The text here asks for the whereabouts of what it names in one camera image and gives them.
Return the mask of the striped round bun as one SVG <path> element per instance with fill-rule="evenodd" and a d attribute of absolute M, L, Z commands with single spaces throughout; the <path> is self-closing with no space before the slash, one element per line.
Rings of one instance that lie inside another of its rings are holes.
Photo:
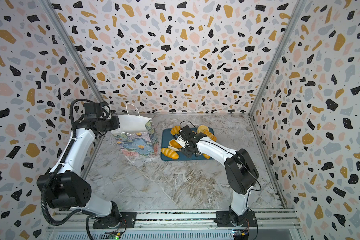
<path fill-rule="evenodd" d="M 180 127 L 180 126 L 174 126 L 174 127 L 171 129 L 170 133 L 171 133 L 173 136 L 174 136 L 174 135 L 178 135 L 179 132 L 180 132 L 180 130 L 181 130 L 181 127 Z"/>

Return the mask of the golden shell bread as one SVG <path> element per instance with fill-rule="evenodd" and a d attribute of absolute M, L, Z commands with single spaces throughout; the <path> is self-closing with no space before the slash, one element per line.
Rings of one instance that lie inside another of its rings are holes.
<path fill-rule="evenodd" d="M 178 142 L 176 142 L 176 140 L 170 140 L 169 141 L 169 147 L 172 147 L 174 149 L 181 149 L 182 148 L 182 146 Z"/>

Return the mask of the floral paper gift bag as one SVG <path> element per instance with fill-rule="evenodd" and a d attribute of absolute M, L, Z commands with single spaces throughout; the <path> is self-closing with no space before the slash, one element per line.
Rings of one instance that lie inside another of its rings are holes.
<path fill-rule="evenodd" d="M 111 133 L 128 159 L 151 157 L 158 153 L 159 140 L 151 118 L 140 115 L 133 104 L 126 104 L 127 113 L 119 115 L 120 127 Z"/>

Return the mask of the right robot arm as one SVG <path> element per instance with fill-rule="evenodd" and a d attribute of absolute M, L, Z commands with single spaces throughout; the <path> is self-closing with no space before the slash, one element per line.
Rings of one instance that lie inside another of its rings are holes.
<path fill-rule="evenodd" d="M 183 147 L 182 152 L 186 156 L 205 154 L 224 166 L 233 197 L 228 219 L 221 222 L 231 223 L 236 227 L 246 224 L 246 217 L 250 212 L 250 195 L 262 190 L 258 170 L 249 153 L 244 149 L 229 149 L 202 133 L 191 137 L 178 136 L 176 142 Z"/>

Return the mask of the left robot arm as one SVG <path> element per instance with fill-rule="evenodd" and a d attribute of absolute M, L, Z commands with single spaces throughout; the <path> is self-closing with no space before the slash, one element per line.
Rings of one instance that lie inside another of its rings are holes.
<path fill-rule="evenodd" d="M 69 143 L 58 162 L 37 180 L 41 191 L 41 210 L 48 224 L 61 226 L 77 213 L 93 218 L 106 228 L 114 228 L 121 223 L 122 215 L 116 203 L 96 196 L 81 171 L 92 143 L 119 127 L 117 116 L 81 117 L 73 122 Z"/>

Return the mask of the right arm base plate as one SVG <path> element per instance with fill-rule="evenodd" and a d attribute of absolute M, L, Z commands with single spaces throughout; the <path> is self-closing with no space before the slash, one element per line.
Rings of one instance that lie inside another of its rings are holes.
<path fill-rule="evenodd" d="M 241 216 L 237 215 L 232 210 L 217 211 L 214 222 L 220 228 L 247 228 L 258 226 L 257 218 L 252 210 L 247 210 Z"/>

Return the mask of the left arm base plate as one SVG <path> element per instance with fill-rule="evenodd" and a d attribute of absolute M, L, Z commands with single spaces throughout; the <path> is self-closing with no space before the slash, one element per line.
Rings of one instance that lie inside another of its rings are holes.
<path fill-rule="evenodd" d="M 109 215 L 107 217 L 96 218 L 93 223 L 94 229 L 133 229 L 136 223 L 137 212 L 121 212 L 116 216 Z"/>

